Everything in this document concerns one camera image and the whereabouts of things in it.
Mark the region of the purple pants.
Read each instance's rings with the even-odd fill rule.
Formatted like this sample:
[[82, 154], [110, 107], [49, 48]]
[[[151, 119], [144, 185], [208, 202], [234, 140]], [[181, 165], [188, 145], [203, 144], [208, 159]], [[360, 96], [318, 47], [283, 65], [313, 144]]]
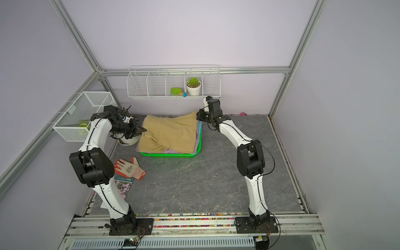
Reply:
[[172, 150], [178, 153], [194, 153], [196, 140], [191, 141], [164, 141], [157, 142], [151, 138], [141, 137], [137, 146], [137, 151], [141, 153], [163, 153]]

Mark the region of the tan pants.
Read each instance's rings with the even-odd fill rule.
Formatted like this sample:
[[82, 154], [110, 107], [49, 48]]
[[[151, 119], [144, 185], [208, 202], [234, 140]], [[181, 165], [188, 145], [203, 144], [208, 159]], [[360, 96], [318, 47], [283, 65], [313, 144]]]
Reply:
[[175, 118], [149, 115], [142, 124], [147, 131], [143, 132], [141, 137], [148, 137], [160, 143], [196, 140], [197, 123], [195, 112]]

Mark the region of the green plastic basket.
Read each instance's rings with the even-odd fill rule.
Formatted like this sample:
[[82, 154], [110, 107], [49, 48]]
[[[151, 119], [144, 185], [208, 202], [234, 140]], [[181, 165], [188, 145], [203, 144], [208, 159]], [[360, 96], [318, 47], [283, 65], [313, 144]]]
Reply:
[[201, 149], [202, 149], [202, 131], [200, 134], [200, 142], [199, 144], [196, 145], [194, 153], [191, 154], [183, 154], [183, 153], [177, 153], [173, 150], [166, 150], [163, 153], [144, 153], [141, 152], [143, 156], [148, 156], [148, 157], [153, 157], [153, 158], [194, 158], [197, 156]]

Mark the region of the teal pants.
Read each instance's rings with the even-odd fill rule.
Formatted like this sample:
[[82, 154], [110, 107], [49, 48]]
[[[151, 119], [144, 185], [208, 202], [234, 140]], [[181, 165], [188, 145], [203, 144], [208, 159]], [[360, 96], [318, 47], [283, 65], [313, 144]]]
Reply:
[[198, 121], [198, 130], [197, 130], [197, 139], [196, 139], [196, 143], [197, 144], [199, 144], [199, 142], [200, 142], [200, 134], [201, 134], [201, 131], [202, 131], [202, 122], [201, 121]]

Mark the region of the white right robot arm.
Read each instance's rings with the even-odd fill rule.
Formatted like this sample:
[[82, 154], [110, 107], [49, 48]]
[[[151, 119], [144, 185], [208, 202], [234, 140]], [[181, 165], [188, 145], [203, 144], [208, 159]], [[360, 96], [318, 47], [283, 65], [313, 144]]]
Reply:
[[265, 158], [260, 141], [245, 135], [228, 115], [223, 114], [219, 99], [207, 96], [204, 107], [196, 115], [197, 120], [212, 126], [236, 147], [236, 165], [249, 193], [249, 221], [252, 227], [270, 222], [262, 185]]

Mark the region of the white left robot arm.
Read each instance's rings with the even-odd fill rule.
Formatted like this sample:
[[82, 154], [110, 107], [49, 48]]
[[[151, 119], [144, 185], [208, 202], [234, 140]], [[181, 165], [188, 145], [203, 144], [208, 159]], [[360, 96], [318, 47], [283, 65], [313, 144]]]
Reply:
[[138, 141], [146, 131], [137, 119], [116, 106], [108, 105], [103, 112], [92, 115], [84, 144], [69, 156], [79, 181], [100, 196], [111, 219], [127, 216], [130, 209], [115, 183], [114, 175], [141, 180], [146, 172], [135, 157], [131, 161], [120, 159], [113, 163], [103, 151], [105, 143], [109, 137]]

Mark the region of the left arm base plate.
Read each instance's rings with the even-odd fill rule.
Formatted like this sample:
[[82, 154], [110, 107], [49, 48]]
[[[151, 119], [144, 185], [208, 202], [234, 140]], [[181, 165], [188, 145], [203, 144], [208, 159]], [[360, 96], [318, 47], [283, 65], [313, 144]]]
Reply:
[[152, 218], [134, 219], [123, 217], [119, 219], [111, 219], [109, 235], [150, 235], [152, 233], [153, 226], [154, 219]]

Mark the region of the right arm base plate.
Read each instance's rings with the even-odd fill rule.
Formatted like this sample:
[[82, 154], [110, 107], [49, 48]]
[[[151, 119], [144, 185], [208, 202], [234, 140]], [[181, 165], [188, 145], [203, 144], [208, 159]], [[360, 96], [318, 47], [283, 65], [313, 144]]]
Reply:
[[278, 233], [279, 227], [274, 217], [255, 219], [252, 216], [236, 217], [233, 224], [238, 234], [250, 233]]

